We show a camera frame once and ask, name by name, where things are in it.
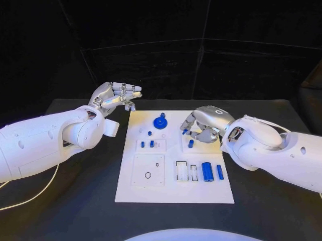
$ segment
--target white board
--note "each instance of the white board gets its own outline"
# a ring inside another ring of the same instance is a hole
[[[152,121],[162,112],[168,125],[158,130]],[[195,141],[194,147],[186,147],[191,138],[182,135],[179,126],[189,113],[189,110],[130,112],[114,202],[234,203],[218,141],[211,144]],[[149,147],[150,140],[156,148]],[[188,180],[176,180],[176,161],[186,161]],[[204,182],[202,162],[211,163],[212,182]],[[224,180],[218,180],[218,164]],[[191,179],[191,165],[196,166],[196,181]]]

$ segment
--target table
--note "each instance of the table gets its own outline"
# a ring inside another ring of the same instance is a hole
[[[87,100],[55,99],[47,114],[71,110]],[[202,105],[244,114],[306,133],[286,100],[136,100],[139,110],[191,110]],[[114,203],[114,191],[129,113],[119,107],[114,138],[103,136],[91,150],[60,164],[45,192],[25,205],[0,212],[0,240],[123,240],[169,228],[208,228],[261,240],[322,240],[322,201],[316,193],[244,170],[224,153],[235,204]],[[54,168],[8,183],[0,207],[31,198]]]

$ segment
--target small blue piece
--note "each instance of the small blue piece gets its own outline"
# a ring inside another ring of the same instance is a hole
[[[205,182],[214,181],[212,170],[209,162],[202,163],[202,179]]]
[[[217,165],[217,173],[218,173],[218,179],[224,180],[224,174],[222,174],[222,170],[221,170],[221,165]]]
[[[165,117],[166,117],[165,113],[160,113],[160,116],[158,118],[155,118],[155,120],[153,120],[153,127],[159,130],[166,127]]]
[[[188,141],[188,148],[192,148],[194,147],[194,140],[189,140]]]

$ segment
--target robotic hand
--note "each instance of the robotic hand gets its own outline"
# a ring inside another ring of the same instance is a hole
[[[195,121],[201,133],[189,131]],[[271,126],[284,132],[279,133]],[[212,106],[192,111],[181,125],[184,130],[204,143],[221,136],[221,151],[244,169],[261,168],[280,180],[322,193],[322,137],[290,132],[247,115],[234,120]]]
[[[104,117],[117,105],[135,111],[130,100],[136,97],[139,86],[106,82],[94,90],[87,105],[0,129],[0,183],[28,177],[64,162],[96,146],[101,135],[113,137],[119,123]]]

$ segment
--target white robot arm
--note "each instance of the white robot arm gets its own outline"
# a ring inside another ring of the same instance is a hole
[[[129,100],[136,97],[139,86],[106,82],[94,90],[87,105],[0,129],[0,183],[28,177],[64,162],[96,146],[101,135],[113,137],[119,123],[104,117],[117,105],[135,111]]]
[[[202,132],[189,131],[194,122]],[[280,180],[322,193],[322,137],[290,132],[279,125],[202,106],[189,114],[181,131],[205,143],[221,136],[221,151],[245,170],[266,170]]]

